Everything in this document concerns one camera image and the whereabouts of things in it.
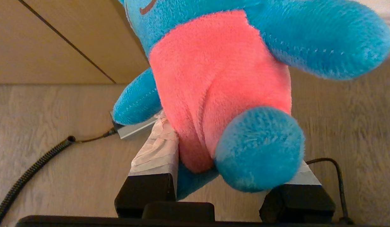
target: wooden floor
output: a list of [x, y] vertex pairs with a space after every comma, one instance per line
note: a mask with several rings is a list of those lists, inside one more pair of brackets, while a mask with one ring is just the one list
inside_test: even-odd
[[[293, 115], [307, 136], [306, 160], [339, 161], [350, 216], [390, 225], [390, 60], [353, 82], [329, 82], [292, 70]], [[123, 86], [0, 86], [0, 201], [17, 178], [68, 135], [90, 138], [111, 127]], [[19, 195], [3, 226], [30, 214], [115, 217], [113, 201], [148, 132], [74, 145]], [[312, 167], [339, 207], [331, 164]], [[209, 201], [216, 218], [259, 221], [264, 193], [243, 194], [217, 178], [187, 201]]]

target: wooden cabinet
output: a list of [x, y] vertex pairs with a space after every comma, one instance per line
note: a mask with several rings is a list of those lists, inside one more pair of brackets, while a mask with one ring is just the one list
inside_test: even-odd
[[117, 0], [0, 0], [0, 84], [129, 83], [148, 66]]

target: black block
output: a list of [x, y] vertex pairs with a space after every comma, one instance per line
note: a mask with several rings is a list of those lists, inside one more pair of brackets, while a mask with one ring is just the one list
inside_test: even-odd
[[142, 218], [145, 206], [156, 201], [176, 201], [171, 174], [129, 176], [115, 198], [115, 209], [120, 218]]
[[215, 207], [211, 203], [154, 202], [146, 205], [142, 219], [211, 222], [215, 221]]
[[330, 223], [334, 211], [321, 185], [284, 184], [267, 194], [260, 217], [266, 223]]

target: pink belly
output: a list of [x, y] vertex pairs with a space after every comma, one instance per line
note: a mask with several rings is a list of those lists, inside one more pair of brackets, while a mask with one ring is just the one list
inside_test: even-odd
[[230, 121], [247, 109], [271, 106], [290, 114], [290, 76], [243, 11], [206, 15], [178, 26], [150, 53], [159, 96], [180, 139], [188, 169], [213, 166]]

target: plush toy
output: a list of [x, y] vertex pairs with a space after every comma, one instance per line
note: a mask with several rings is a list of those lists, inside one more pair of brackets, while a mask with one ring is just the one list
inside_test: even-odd
[[151, 67], [113, 117], [132, 125], [164, 109], [179, 137], [179, 199], [218, 174], [244, 192], [291, 180], [305, 138], [288, 66], [347, 80], [390, 53], [388, 26], [354, 1], [120, 1]]

